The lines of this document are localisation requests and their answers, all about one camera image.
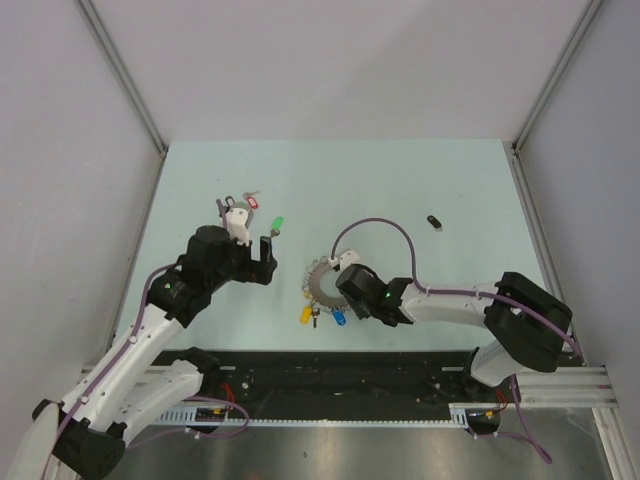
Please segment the yellow tag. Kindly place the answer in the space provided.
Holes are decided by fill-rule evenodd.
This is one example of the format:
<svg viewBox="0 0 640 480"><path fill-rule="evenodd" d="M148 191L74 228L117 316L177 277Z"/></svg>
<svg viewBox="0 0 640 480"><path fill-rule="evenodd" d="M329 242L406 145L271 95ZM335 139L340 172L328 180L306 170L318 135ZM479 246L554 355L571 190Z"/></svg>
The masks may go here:
<svg viewBox="0 0 640 480"><path fill-rule="evenodd" d="M311 306L305 306L302 309L302 312L300 314L299 322L302 325L306 325L311 321L311 317L312 317L312 307Z"/></svg>

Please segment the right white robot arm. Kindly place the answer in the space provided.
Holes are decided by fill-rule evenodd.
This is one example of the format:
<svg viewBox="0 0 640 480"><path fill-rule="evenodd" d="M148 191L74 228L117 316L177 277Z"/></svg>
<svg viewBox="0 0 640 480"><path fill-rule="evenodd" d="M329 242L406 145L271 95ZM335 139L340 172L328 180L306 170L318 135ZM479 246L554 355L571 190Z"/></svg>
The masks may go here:
<svg viewBox="0 0 640 480"><path fill-rule="evenodd" d="M409 278L383 282L353 264L339 274L336 288L360 319L396 327L428 321L482 328L492 340L468 354L461 389L484 401L503 381L529 369L557 370L573 312L562 301L517 272L495 284L468 288L419 288Z"/></svg>

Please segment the metal disc keyring organiser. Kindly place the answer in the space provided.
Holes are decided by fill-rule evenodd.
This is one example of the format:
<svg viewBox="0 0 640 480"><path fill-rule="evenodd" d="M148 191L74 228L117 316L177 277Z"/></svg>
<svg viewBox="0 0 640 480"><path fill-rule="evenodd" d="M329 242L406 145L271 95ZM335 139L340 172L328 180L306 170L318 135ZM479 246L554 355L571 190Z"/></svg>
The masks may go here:
<svg viewBox="0 0 640 480"><path fill-rule="evenodd" d="M347 300L335 286L338 274L326 256L313 260L303 278L303 296L323 312L348 311Z"/></svg>

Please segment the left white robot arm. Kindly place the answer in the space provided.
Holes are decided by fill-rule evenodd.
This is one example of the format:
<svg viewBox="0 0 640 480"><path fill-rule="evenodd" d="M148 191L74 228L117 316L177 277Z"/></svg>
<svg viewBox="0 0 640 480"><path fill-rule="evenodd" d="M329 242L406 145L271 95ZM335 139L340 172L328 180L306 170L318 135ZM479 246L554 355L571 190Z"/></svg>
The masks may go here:
<svg viewBox="0 0 640 480"><path fill-rule="evenodd" d="M261 237L259 247L254 259L245 226L198 228L176 262L147 277L133 324L94 369L61 400L44 399L34 409L11 478L43 479L56 458L84 479L103 479L166 410L193 397L214 397L221 387L219 363L198 348L180 354L160 378L139 380L223 286L271 283L278 265L271 237Z"/></svg>

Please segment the blue tag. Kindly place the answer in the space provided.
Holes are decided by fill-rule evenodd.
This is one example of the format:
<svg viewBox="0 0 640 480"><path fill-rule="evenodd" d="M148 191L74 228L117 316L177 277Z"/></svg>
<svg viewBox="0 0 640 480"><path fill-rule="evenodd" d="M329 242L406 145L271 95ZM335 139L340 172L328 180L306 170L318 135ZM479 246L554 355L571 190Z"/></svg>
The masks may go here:
<svg viewBox="0 0 640 480"><path fill-rule="evenodd" d="M334 320L336 321L336 323L339 326L345 326L346 325L346 317L344 315L344 313L340 310L333 310L332 311L332 316L334 318Z"/></svg>

